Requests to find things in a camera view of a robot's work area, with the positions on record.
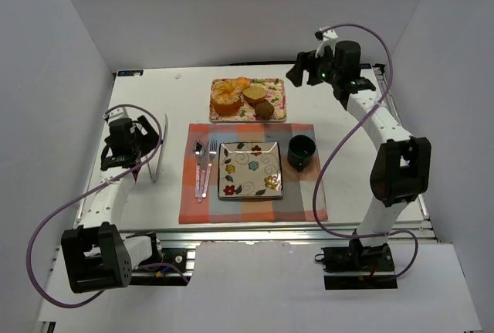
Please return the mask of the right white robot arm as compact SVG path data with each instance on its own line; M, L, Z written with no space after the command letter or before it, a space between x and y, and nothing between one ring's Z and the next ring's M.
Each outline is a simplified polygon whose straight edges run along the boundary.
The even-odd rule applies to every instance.
M301 86L304 73L309 85L330 84L334 97L377 150L370 173L374 197L363 221L347 237L347 247L326 248L321 260L329 273L373 275L391 262L387 241L399 215L428 188L431 143L404 129L383 105L385 96L361 74L360 55L360 45L348 40L300 52L286 76L295 87Z

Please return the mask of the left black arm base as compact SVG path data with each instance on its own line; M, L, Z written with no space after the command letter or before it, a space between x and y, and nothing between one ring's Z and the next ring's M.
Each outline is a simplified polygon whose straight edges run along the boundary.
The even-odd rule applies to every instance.
M142 261L132 272L130 285L186 287L192 274L188 262L188 249L161 248L157 256Z

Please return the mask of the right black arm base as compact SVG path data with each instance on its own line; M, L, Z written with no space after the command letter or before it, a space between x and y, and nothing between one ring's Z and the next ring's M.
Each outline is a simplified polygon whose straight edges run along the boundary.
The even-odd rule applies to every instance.
M391 290L398 288L390 247L325 247L314 261L323 268L327 291Z

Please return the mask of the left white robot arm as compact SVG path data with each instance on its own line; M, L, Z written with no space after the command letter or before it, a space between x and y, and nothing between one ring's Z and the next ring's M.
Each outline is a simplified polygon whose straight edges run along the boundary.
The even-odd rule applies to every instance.
M136 184L138 165L161 139L146 117L133 120L122 107L109 113L107 125L100 163L103 187L79 225L61 238L69 285L77 294L126 287L140 265L161 258L155 233L122 237L117 228Z

